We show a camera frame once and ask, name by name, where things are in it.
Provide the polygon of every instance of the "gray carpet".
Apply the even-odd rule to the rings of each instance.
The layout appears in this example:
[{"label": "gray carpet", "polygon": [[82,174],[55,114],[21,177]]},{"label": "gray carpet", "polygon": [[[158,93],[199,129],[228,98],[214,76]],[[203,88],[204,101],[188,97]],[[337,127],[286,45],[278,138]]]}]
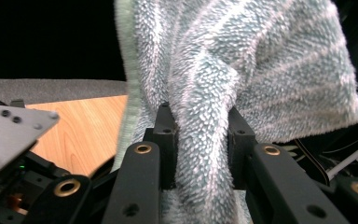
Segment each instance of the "gray carpet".
[{"label": "gray carpet", "polygon": [[126,83],[93,79],[0,79],[0,101],[27,105],[126,94]]}]

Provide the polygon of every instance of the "fuzzy towel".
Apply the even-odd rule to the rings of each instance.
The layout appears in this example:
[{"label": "fuzzy towel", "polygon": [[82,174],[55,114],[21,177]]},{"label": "fuzzy towel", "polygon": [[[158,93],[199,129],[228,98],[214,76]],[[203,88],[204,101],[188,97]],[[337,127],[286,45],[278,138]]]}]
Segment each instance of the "fuzzy towel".
[{"label": "fuzzy towel", "polygon": [[227,167],[232,106],[260,142],[358,122],[354,69],[329,0],[117,0],[116,13],[129,100],[113,169],[170,102],[179,148],[164,223],[248,220]]}]

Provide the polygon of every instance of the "striped towel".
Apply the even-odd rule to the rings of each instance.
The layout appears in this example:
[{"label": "striped towel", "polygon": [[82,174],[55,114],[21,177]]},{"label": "striped towel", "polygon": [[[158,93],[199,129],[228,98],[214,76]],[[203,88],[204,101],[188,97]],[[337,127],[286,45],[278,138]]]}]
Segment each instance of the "striped towel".
[{"label": "striped towel", "polygon": [[117,0],[129,100],[114,170],[170,102],[179,127],[164,223],[246,223],[227,167],[236,106],[261,142],[358,122],[346,40],[329,0]]}]

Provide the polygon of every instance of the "towel fold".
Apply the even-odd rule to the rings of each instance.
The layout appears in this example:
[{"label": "towel fold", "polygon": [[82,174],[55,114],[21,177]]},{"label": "towel fold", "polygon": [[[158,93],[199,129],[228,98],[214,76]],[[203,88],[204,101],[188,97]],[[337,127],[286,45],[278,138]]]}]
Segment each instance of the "towel fold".
[{"label": "towel fold", "polygon": [[260,142],[358,122],[354,69],[329,0],[117,0],[128,80],[114,170],[170,102],[179,127],[164,223],[246,223],[227,167],[236,106]]}]

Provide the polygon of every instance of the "screw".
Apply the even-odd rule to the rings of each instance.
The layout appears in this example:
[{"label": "screw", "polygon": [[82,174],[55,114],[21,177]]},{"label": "screw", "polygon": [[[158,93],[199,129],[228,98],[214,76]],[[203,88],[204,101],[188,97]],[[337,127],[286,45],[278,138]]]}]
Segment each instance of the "screw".
[{"label": "screw", "polygon": [[42,129],[42,125],[39,123],[34,124],[34,128],[37,130],[41,130]]},{"label": "screw", "polygon": [[20,117],[14,117],[14,118],[13,118],[13,122],[15,122],[15,123],[20,123],[20,122],[21,122],[21,118],[20,118]]},{"label": "screw", "polygon": [[2,112],[1,112],[1,115],[2,115],[2,117],[9,117],[10,116],[10,111],[8,111],[8,110],[2,110]]},{"label": "screw", "polygon": [[58,118],[58,114],[57,114],[57,112],[55,112],[55,111],[50,111],[50,112],[48,113],[48,116],[49,116],[51,119],[57,119],[57,118]]}]

